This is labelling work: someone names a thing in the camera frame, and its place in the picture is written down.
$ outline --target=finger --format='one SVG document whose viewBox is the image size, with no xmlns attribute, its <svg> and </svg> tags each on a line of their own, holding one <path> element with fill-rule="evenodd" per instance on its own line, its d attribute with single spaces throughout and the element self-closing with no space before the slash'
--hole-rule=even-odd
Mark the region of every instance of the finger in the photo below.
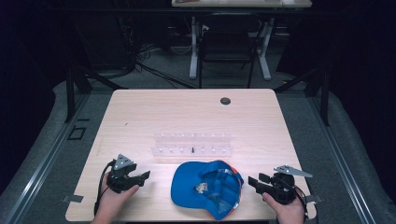
<svg viewBox="0 0 396 224">
<path fill-rule="evenodd" d="M 125 193 L 128 195 L 128 197 L 131 197 L 131 196 L 134 195 L 138 190 L 139 190 L 139 186 L 138 186 L 138 185 L 134 185 L 133 187 L 131 187 L 130 189 L 128 189 L 127 191 L 125 191 Z"/>
<path fill-rule="evenodd" d="M 270 205 L 270 207 L 272 207 L 276 212 L 279 211 L 279 209 L 281 208 L 282 204 L 278 203 L 277 201 L 275 201 L 275 199 L 269 194 L 269 193 L 264 193 L 262 195 L 262 198 L 268 203 L 268 205 Z"/>
</svg>

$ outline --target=black cable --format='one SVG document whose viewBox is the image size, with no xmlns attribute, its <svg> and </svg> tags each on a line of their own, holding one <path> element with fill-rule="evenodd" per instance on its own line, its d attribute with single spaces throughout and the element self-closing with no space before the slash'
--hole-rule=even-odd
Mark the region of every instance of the black cable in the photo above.
<svg viewBox="0 0 396 224">
<path fill-rule="evenodd" d="M 183 20 L 184 20 L 184 22 L 186 23 L 186 27 L 187 27 L 187 29 L 189 30 L 190 35 L 191 35 L 191 28 L 190 28 L 190 26 L 189 26 L 189 23 L 188 23 L 187 20 L 186 20 L 186 17 L 183 17 Z M 177 38 L 181 38 L 181 37 L 184 37 L 184 36 L 185 36 L 185 35 L 175 36 L 174 38 L 171 39 L 171 42 L 173 42 L 173 41 L 174 41 L 175 39 L 177 39 Z M 183 52 L 177 52 L 174 48 L 175 48 L 174 46 L 171 46 L 171 47 L 170 47 L 170 49 L 171 49 L 175 54 L 178 54 L 178 55 L 185 54 L 185 53 L 187 53 L 187 52 L 189 52 L 189 51 L 191 50 L 191 48 L 192 48 L 192 43 L 190 43 L 189 48 L 188 48 L 187 50 L 184 50 Z"/>
<path fill-rule="evenodd" d="M 315 195 L 314 191 L 312 190 L 311 185 L 309 184 L 309 181 L 307 181 L 305 179 L 305 182 L 306 182 L 306 185 L 308 186 L 309 192 L 311 192 L 311 195 Z M 317 204 L 314 203 L 314 206 L 315 206 L 315 209 L 317 210 L 317 215 L 315 216 L 315 220 L 316 220 L 316 223 L 319 224 L 319 214 L 318 214 Z"/>
<path fill-rule="evenodd" d="M 161 71 L 158 71 L 156 69 L 150 68 L 150 67 L 148 67 L 148 66 L 146 66 L 146 65 L 144 65 L 144 64 L 142 64 L 140 62 L 136 62 L 136 64 L 139 65 L 142 69 L 150 72 L 154 76 L 161 77 L 161 78 L 163 78 L 163 79 L 165 79 L 167 81 L 176 82 L 177 84 L 182 85 L 184 87 L 187 87 L 189 89 L 196 89 L 197 88 L 196 86 L 192 86 L 192 84 L 190 84 L 188 82 L 185 82 L 184 80 L 182 80 L 180 78 L 172 77 L 171 75 L 166 74 L 165 72 L 161 72 Z"/>
<path fill-rule="evenodd" d="M 297 192 L 298 189 L 304 196 L 305 200 L 303 200 L 303 198 L 300 196 L 300 194 Z M 304 221 L 306 221 L 308 219 L 308 209 L 306 208 L 306 197 L 305 197 L 305 193 L 297 186 L 294 186 L 294 194 L 297 196 L 297 198 L 300 200 L 300 202 L 303 204 L 303 208 L 304 208 Z"/>
<path fill-rule="evenodd" d="M 104 194 L 104 193 L 106 192 L 106 190 L 109 188 L 109 187 L 107 187 L 107 188 L 103 191 L 103 193 L 102 193 L 102 182 L 103 182 L 103 178 L 105 177 L 106 170 L 107 170 L 108 167 L 113 166 L 115 163 L 116 163 L 115 160 L 109 162 L 109 163 L 106 165 L 105 169 L 103 170 L 102 175 L 100 176 L 99 187 L 98 187 L 98 196 L 97 196 L 97 198 L 96 198 L 96 203 L 95 203 L 95 206 L 94 206 L 94 208 L 93 208 L 93 215 L 94 215 L 94 216 L 96 216 L 96 212 L 98 211 L 99 204 L 100 204 L 100 200 L 101 200 L 103 194 Z"/>
</svg>

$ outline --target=cap logo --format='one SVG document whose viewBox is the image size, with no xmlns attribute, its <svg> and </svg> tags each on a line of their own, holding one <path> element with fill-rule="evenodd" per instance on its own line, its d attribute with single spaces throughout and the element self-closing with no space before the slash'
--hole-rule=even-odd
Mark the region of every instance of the cap logo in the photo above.
<svg viewBox="0 0 396 224">
<path fill-rule="evenodd" d="M 203 194 L 204 191 L 207 191 L 207 183 L 201 183 L 195 186 L 195 190 L 198 191 L 198 193 Z"/>
</svg>

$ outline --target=chair leg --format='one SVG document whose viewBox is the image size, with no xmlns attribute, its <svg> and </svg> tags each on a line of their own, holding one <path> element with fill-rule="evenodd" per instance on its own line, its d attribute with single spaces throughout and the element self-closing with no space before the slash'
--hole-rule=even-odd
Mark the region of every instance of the chair leg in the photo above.
<svg viewBox="0 0 396 224">
<path fill-rule="evenodd" d="M 198 62 L 198 79 L 199 79 L 199 84 L 198 84 L 198 88 L 201 89 L 202 88 L 202 60 L 200 58 L 198 58 L 199 62 Z"/>
<path fill-rule="evenodd" d="M 253 77 L 253 67 L 254 67 L 254 60 L 250 64 L 250 70 L 248 73 L 248 81 L 247 81 L 247 88 L 250 89 L 250 82 L 251 78 Z"/>
</svg>

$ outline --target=black circular hole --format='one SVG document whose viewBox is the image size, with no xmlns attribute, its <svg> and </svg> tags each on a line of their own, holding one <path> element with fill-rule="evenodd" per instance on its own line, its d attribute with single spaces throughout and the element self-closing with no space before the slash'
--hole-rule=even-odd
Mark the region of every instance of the black circular hole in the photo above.
<svg viewBox="0 0 396 224">
<path fill-rule="evenodd" d="M 220 102 L 222 105 L 229 105 L 231 103 L 231 100 L 230 100 L 230 98 L 223 97 L 220 99 Z"/>
</svg>

